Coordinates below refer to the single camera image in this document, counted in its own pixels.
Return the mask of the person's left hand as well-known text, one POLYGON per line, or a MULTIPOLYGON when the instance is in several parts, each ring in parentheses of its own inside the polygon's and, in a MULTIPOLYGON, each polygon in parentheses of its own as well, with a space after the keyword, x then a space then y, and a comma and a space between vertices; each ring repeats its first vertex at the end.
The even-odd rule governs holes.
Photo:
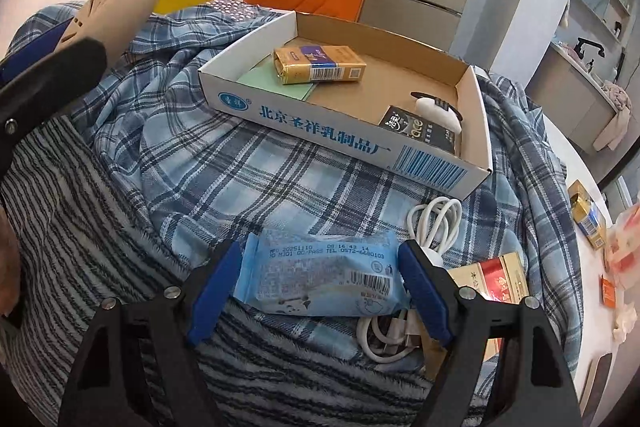
POLYGON ((9 315, 20 299, 21 258, 18 242, 4 209, 0 211, 0 313, 9 315))

